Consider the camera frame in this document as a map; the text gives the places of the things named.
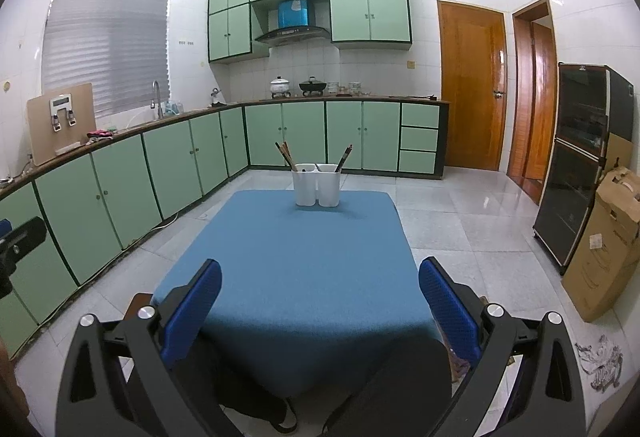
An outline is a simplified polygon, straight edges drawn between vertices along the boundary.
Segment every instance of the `drawer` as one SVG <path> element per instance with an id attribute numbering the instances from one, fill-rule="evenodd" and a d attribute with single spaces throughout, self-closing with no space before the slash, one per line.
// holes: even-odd
<path id="1" fill-rule="evenodd" d="M 435 152 L 438 147 L 438 130 L 428 128 L 402 127 L 401 150 L 422 150 Z"/>
<path id="2" fill-rule="evenodd" d="M 425 126 L 437 128 L 440 107 L 436 104 L 402 103 L 403 126 Z"/>
<path id="3" fill-rule="evenodd" d="M 399 171 L 411 173 L 433 173 L 436 154 L 432 152 L 410 152 L 400 150 Z"/>

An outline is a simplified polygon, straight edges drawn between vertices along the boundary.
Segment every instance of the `cloth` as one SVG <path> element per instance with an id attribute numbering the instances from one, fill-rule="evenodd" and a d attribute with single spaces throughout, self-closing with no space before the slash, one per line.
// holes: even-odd
<path id="1" fill-rule="evenodd" d="M 202 327 L 277 397 L 320 380 L 363 384 L 392 340 L 440 340 L 395 205 L 341 192 L 336 208 L 300 207 L 293 191 L 236 192 L 166 274 L 161 302 L 207 258 L 222 290 Z"/>

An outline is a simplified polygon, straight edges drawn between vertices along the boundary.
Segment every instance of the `lower cabinet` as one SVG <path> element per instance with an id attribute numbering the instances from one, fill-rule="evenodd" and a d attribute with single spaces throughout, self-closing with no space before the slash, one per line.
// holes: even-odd
<path id="1" fill-rule="evenodd" d="M 160 213 L 167 219 L 202 197 L 189 121 L 142 134 Z"/>
<path id="2" fill-rule="evenodd" d="M 36 188 L 62 254 L 80 283 L 122 251 L 89 154 L 37 178 Z"/>
<path id="3" fill-rule="evenodd" d="M 0 201 L 0 219 L 8 219 L 12 226 L 20 226 L 34 216 L 42 217 L 42 212 L 31 184 Z M 76 290 L 76 283 L 66 270 L 50 234 L 44 243 L 18 262 L 11 282 L 38 323 Z"/>
<path id="4" fill-rule="evenodd" d="M 362 103 L 362 167 L 398 171 L 400 103 Z"/>
<path id="5" fill-rule="evenodd" d="M 190 119 L 191 138 L 202 193 L 207 194 L 226 179 L 225 149 L 217 113 Z"/>
<path id="6" fill-rule="evenodd" d="M 12 356 L 37 328 L 36 322 L 20 303 L 15 292 L 0 300 L 0 338 L 4 341 L 9 356 Z"/>
<path id="7" fill-rule="evenodd" d="M 295 162 L 324 162 L 323 102 L 283 103 L 282 124 L 284 139 Z"/>
<path id="8" fill-rule="evenodd" d="M 284 166 L 286 162 L 276 148 L 283 141 L 280 104 L 257 104 L 244 109 L 249 160 L 252 165 Z"/>
<path id="9" fill-rule="evenodd" d="M 327 101 L 326 147 L 329 164 L 337 164 L 344 150 L 353 144 L 351 155 L 344 164 L 348 169 L 362 168 L 362 102 Z"/>
<path id="10" fill-rule="evenodd" d="M 222 144 L 225 147 L 226 171 L 229 177 L 247 167 L 246 138 L 242 108 L 232 108 L 220 112 Z"/>
<path id="11" fill-rule="evenodd" d="M 91 157 L 107 210 L 122 247 L 129 247 L 162 218 L 139 135 L 105 146 Z"/>

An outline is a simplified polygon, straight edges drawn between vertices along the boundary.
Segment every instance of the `wooden board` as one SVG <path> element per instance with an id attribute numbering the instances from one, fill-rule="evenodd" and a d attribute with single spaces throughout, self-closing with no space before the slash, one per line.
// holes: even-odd
<path id="1" fill-rule="evenodd" d="M 49 101 L 60 94 L 71 94 L 76 124 L 69 126 L 66 115 L 60 117 L 61 130 L 54 132 Z M 86 134 L 95 130 L 94 93 L 91 83 L 57 88 L 27 101 L 27 121 L 31 136 L 33 163 L 37 166 L 56 157 L 56 150 L 80 142 L 87 143 Z"/>

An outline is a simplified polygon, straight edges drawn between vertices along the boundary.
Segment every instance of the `wooden door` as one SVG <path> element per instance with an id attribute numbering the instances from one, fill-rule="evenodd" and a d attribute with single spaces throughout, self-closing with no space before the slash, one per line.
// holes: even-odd
<path id="1" fill-rule="evenodd" d="M 542 181 L 551 154 L 551 142 L 556 122 L 556 48 L 553 31 L 537 23 L 531 24 L 533 34 L 536 81 L 531 122 L 531 138 L 524 176 Z"/>
<path id="2" fill-rule="evenodd" d="M 506 112 L 506 40 L 500 12 L 438 2 L 442 99 L 450 102 L 446 163 L 497 170 Z"/>

